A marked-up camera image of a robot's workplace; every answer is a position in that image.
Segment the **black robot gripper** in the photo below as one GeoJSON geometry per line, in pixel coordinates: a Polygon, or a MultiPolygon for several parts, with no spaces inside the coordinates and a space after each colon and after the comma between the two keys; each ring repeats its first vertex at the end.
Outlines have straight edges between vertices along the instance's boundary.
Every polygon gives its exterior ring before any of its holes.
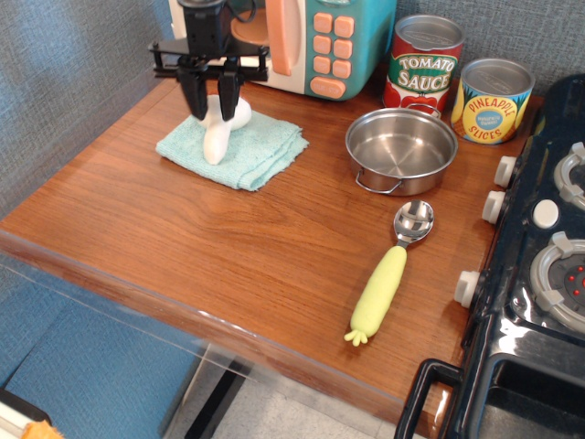
{"type": "Polygon", "coordinates": [[[177,4],[184,18],[186,35],[149,46],[154,55],[155,75],[178,77],[187,105],[199,121],[207,116],[205,79],[218,78],[222,119],[231,121],[239,103],[242,82],[268,79],[266,58],[269,50],[232,36],[231,21],[243,18],[234,12],[229,2],[179,1],[177,4]]]}

